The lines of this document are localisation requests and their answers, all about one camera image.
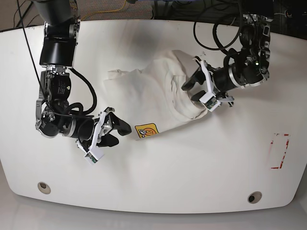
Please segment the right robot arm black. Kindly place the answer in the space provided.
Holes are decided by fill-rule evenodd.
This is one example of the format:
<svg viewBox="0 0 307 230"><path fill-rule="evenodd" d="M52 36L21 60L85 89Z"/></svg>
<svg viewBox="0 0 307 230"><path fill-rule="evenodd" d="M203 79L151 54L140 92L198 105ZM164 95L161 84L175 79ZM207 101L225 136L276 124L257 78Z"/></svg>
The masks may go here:
<svg viewBox="0 0 307 230"><path fill-rule="evenodd" d="M80 30L78 5L74 0L33 0L40 17L44 20L44 42L37 75L39 98L36 102L36 130L48 138L62 134L75 138L78 147L92 156L98 147L113 147L119 140L111 135L116 130L121 136L131 133L131 127L106 108L99 118L91 113L97 106L97 95L91 83L73 68L74 55ZM66 70L79 77L89 88L92 106L85 110L82 103L69 103L71 79Z"/></svg>

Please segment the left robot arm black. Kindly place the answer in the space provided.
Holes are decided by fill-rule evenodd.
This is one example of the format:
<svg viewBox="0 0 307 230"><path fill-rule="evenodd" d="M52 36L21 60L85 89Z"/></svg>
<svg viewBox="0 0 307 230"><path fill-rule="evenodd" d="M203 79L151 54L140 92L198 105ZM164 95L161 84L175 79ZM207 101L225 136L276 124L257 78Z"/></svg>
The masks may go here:
<svg viewBox="0 0 307 230"><path fill-rule="evenodd" d="M195 56L199 66L181 87L183 91L189 91L196 83L206 84L207 89L191 99L202 103L211 112L223 103L234 105L234 98L228 95L230 90L259 86L270 77L269 46L274 2L239 0L237 5L237 13L224 15L213 25L213 39L217 45L214 50L224 53L223 67L214 68ZM217 27L231 17L239 19L239 28L234 39L224 46L218 39Z"/></svg>

